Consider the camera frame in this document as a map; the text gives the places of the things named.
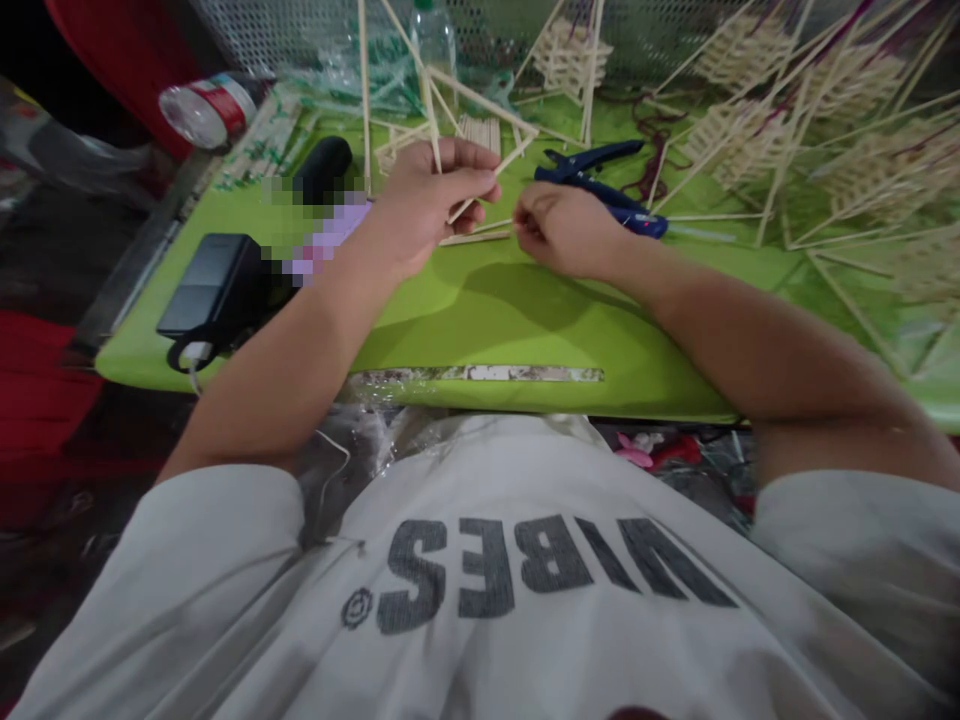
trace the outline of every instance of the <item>clear plastic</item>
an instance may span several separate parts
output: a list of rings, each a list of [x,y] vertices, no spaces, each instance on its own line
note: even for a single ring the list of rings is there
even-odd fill
[[[425,65],[456,78],[456,38],[443,0],[417,0],[410,15],[410,41]]]

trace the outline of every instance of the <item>white t-shirt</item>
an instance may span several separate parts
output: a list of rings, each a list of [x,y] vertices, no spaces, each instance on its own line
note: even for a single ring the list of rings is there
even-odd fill
[[[958,517],[944,489],[804,473],[761,494],[754,544],[543,419],[476,416],[304,551],[293,477],[198,470],[142,500],[11,717],[930,717]]]

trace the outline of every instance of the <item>green table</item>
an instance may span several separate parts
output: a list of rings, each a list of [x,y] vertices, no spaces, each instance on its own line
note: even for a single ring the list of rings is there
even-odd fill
[[[578,119],[567,106],[568,101],[555,98],[541,108],[526,108],[525,116],[575,136]],[[595,144],[635,136],[626,105],[598,102],[594,127]],[[512,139],[509,129],[504,130],[508,150]],[[358,122],[328,123],[318,132],[327,134],[343,135],[356,152],[362,152]],[[374,147],[385,141],[386,131],[376,128]],[[504,173],[504,197],[488,208],[488,222],[510,217],[517,194],[532,180],[548,147],[560,150],[561,143],[538,140],[526,158],[519,158]],[[645,149],[637,158],[616,161],[603,171],[602,180],[613,186],[635,181],[652,152]],[[664,171],[671,186],[679,177],[678,171]],[[104,377],[143,388],[190,391],[186,376],[167,367],[170,341],[157,335],[155,328],[200,239],[210,232],[242,232],[261,245],[294,246],[319,222],[311,208],[262,195],[259,187],[210,190],[204,195],[129,315],[99,353],[96,368]],[[698,177],[671,201],[668,216],[750,212],[736,199],[717,202],[718,197],[716,183]],[[869,347],[869,340],[803,253],[787,253],[776,246],[778,230],[770,232],[770,245],[754,250],[749,247],[756,232],[753,221],[700,222],[696,227],[736,235],[741,244],[685,239],[673,233],[664,241],[706,265],[807,307]],[[722,333],[724,328],[716,331]],[[201,379],[209,380],[222,362],[213,363]],[[604,381],[416,382],[384,388],[381,396],[401,404],[482,410],[696,421],[734,417],[730,405],[640,308],[610,288],[551,274],[524,255],[513,239],[438,249],[425,270],[387,306],[353,370],[468,364],[601,368]],[[960,368],[911,382],[908,390],[944,429],[960,431]]]

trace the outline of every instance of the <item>metal mesh fence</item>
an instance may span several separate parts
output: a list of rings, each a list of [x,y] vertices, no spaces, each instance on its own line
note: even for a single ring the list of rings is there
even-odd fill
[[[586,18],[591,0],[568,0],[563,15]],[[191,0],[238,68],[261,74],[316,65],[318,52],[356,32],[356,0]],[[446,0],[462,67],[517,67],[555,0]],[[666,77],[744,0],[607,0],[604,42],[614,46],[608,84]],[[816,32],[856,0],[819,0],[808,23]],[[368,24],[387,27],[379,0],[367,0]],[[412,0],[391,2],[406,22]]]

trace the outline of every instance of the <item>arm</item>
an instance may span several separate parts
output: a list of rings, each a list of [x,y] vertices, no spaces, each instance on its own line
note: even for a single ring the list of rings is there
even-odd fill
[[[867,470],[960,490],[960,457],[886,369],[809,313],[621,228],[593,196],[534,184],[521,248],[647,307],[750,419],[761,486],[804,470]]]
[[[418,273],[439,242],[470,232],[484,217],[474,204],[451,228],[466,198],[494,202],[499,158],[460,140],[440,142],[444,171],[432,174],[426,143],[398,158],[383,195],[360,227],[313,278],[226,364],[204,393],[158,482],[230,463],[292,471],[320,424],[384,305]]]

